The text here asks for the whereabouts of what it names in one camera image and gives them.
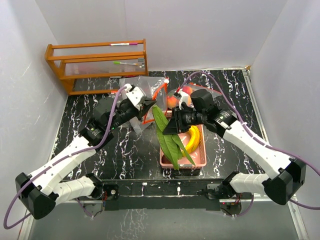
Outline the green cucumber leaf vegetable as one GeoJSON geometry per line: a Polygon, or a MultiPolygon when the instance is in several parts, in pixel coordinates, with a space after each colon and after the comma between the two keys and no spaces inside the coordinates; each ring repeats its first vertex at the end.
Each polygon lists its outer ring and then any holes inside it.
{"type": "Polygon", "coordinates": [[[183,154],[192,165],[196,165],[190,154],[187,152],[178,134],[165,135],[165,128],[169,121],[163,113],[162,109],[157,105],[152,107],[152,114],[156,126],[156,135],[160,144],[160,148],[164,156],[173,165],[175,170],[179,169],[178,160],[182,159],[183,154]]]}

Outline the orange peach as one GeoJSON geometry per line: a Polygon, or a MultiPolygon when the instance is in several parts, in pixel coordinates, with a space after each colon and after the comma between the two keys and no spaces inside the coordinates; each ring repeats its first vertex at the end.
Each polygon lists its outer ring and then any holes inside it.
{"type": "Polygon", "coordinates": [[[191,97],[190,96],[185,96],[184,97],[184,102],[186,103],[186,105],[188,107],[192,107],[193,106],[193,103],[192,103],[192,100],[191,100],[191,97]]]}
{"type": "Polygon", "coordinates": [[[169,109],[173,109],[179,105],[179,99],[176,98],[174,95],[167,96],[167,107],[169,109]]]}

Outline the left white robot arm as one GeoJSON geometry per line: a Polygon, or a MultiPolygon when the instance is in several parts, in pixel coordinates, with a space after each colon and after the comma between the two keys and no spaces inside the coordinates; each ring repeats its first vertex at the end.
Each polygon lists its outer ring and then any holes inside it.
{"type": "Polygon", "coordinates": [[[114,137],[114,129],[131,119],[141,120],[155,103],[149,97],[127,97],[120,103],[112,98],[102,98],[86,126],[64,150],[37,170],[17,175],[17,199],[36,220],[46,217],[55,206],[68,200],[99,199],[104,188],[93,173],[67,182],[63,178],[109,143],[114,137]]]}

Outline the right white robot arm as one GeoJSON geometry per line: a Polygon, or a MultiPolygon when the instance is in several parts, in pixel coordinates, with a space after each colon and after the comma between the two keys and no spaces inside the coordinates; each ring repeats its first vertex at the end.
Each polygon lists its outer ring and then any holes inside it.
{"type": "Polygon", "coordinates": [[[268,196],[279,205],[285,205],[304,184],[306,164],[296,157],[274,150],[262,138],[247,128],[235,112],[219,109],[212,94],[206,89],[191,95],[183,91],[174,94],[179,100],[172,109],[165,135],[182,134],[193,125],[204,125],[207,130],[232,143],[255,161],[263,174],[232,172],[210,191],[233,199],[240,193],[268,196]]]}

